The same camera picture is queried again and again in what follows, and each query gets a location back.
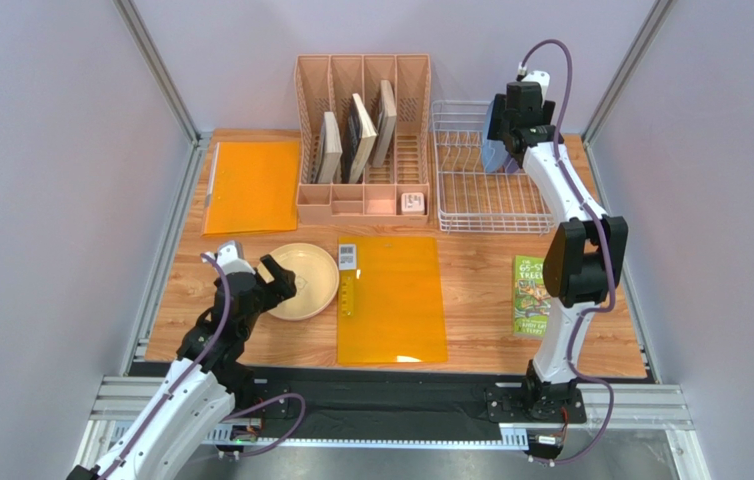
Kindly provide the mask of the tan plate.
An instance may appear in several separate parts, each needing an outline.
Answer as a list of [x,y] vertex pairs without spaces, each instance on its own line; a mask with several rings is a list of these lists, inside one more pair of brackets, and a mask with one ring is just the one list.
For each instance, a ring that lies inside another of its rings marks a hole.
[[336,297],[339,270],[323,248],[308,243],[291,243],[270,252],[277,263],[295,274],[296,295],[280,303],[269,314],[284,321],[303,321],[320,314]]

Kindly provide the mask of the purple plate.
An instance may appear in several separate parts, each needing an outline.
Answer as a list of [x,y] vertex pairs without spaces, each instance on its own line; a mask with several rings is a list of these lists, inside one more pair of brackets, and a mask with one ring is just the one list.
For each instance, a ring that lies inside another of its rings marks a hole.
[[521,161],[517,161],[514,158],[509,158],[505,161],[503,171],[506,174],[520,174],[523,172],[523,166]]

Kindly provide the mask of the blue plate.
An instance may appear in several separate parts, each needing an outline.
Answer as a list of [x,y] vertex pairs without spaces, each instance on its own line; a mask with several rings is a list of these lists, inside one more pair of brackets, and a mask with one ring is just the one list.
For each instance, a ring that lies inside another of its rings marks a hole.
[[481,132],[480,159],[485,173],[505,173],[503,166],[505,161],[512,158],[501,141],[491,141],[486,138],[487,113]]

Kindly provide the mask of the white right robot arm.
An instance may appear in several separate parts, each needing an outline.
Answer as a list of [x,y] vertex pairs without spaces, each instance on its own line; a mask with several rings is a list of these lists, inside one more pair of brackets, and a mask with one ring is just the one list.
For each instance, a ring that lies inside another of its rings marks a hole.
[[536,416],[577,402],[580,350],[593,316],[615,298],[628,237],[625,219],[608,215],[572,166],[548,86],[542,71],[519,75],[494,97],[486,127],[487,141],[503,146],[558,223],[543,262],[547,328],[522,387],[522,405]]

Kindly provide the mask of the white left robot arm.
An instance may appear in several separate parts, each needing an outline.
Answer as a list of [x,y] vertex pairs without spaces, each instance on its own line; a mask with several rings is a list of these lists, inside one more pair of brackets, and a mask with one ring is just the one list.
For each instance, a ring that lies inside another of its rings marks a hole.
[[125,434],[69,478],[172,479],[217,424],[259,410],[253,372],[238,359],[258,317],[296,295],[296,275],[265,255],[265,280],[233,246],[201,257],[218,274],[212,306],[183,337],[164,381]]

